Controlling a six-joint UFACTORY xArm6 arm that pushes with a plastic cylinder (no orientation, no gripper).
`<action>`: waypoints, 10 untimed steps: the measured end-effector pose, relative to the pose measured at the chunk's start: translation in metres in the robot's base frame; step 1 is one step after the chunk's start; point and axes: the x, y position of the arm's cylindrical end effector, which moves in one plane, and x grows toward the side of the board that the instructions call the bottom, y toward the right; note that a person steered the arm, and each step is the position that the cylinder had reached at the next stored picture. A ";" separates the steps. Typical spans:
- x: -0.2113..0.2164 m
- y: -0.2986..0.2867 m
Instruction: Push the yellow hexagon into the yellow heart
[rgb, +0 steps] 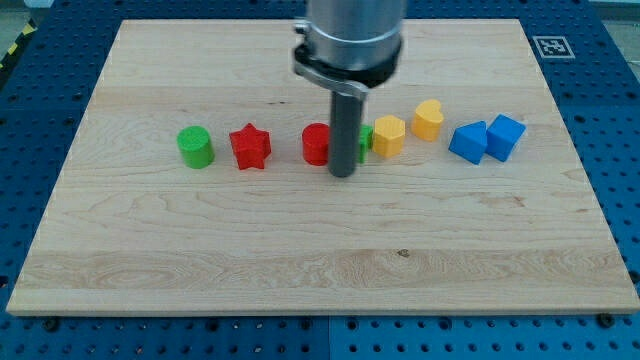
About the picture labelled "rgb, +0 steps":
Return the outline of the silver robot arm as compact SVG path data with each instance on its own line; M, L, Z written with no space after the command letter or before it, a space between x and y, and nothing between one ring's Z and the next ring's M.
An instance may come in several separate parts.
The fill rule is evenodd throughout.
M308 0L294 29L293 71L339 95L364 101L395 72L405 0Z

